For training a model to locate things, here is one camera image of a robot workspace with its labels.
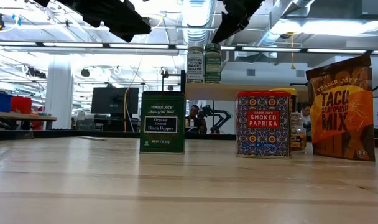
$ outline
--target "table surface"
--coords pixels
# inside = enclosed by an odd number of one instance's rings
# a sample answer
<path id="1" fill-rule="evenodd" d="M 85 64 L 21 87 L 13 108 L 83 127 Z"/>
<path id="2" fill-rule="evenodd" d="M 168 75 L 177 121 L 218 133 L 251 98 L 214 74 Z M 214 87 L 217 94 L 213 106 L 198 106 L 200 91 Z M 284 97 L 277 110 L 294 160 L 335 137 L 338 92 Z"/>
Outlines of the table surface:
<path id="1" fill-rule="evenodd" d="M 58 118 L 52 116 L 40 116 L 33 114 L 20 114 L 20 113 L 6 113 L 0 112 L 0 117 L 6 119 L 16 119 L 16 120 L 30 120 L 30 121 L 56 121 Z"/>
<path id="2" fill-rule="evenodd" d="M 0 141 L 0 223 L 378 224 L 377 162 L 235 156 L 235 141 Z"/>

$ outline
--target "yellow jar lid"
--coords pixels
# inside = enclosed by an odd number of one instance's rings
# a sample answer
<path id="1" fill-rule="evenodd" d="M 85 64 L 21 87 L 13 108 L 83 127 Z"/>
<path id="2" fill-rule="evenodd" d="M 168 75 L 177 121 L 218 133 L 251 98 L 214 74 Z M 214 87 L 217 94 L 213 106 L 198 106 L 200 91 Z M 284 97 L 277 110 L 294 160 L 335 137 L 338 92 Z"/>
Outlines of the yellow jar lid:
<path id="1" fill-rule="evenodd" d="M 271 89 L 270 91 L 286 91 L 288 93 L 291 93 L 291 95 L 294 95 L 294 96 L 297 95 L 297 90 L 294 88 L 276 88 L 276 89 Z"/>

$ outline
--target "smoked paprika tin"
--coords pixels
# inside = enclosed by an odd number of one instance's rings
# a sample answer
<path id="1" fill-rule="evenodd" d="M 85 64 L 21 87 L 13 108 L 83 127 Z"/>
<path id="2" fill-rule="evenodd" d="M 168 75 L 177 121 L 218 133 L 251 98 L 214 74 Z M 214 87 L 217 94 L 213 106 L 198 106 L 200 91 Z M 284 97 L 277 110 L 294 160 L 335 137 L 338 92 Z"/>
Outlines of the smoked paprika tin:
<path id="1" fill-rule="evenodd" d="M 291 159 L 290 97 L 285 91 L 236 95 L 236 155 Z"/>

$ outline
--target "taco seasoning mix packet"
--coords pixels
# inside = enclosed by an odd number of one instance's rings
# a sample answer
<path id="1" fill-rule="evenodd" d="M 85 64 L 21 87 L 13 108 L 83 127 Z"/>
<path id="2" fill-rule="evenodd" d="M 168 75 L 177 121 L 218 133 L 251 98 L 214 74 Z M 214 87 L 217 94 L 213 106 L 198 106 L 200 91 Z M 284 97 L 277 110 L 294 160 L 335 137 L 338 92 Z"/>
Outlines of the taco seasoning mix packet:
<path id="1" fill-rule="evenodd" d="M 370 56 L 307 71 L 313 153 L 375 161 Z"/>

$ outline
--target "monitor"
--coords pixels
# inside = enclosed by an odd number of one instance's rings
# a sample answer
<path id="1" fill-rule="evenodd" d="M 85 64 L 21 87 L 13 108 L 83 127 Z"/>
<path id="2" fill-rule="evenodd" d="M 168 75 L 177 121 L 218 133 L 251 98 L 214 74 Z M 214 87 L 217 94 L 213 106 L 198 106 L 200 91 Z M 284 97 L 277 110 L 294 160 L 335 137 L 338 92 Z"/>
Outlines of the monitor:
<path id="1" fill-rule="evenodd" d="M 123 114 L 124 95 L 127 88 L 94 88 L 91 113 L 94 114 Z M 127 92 L 127 107 L 129 114 L 138 113 L 138 88 L 130 88 Z"/>

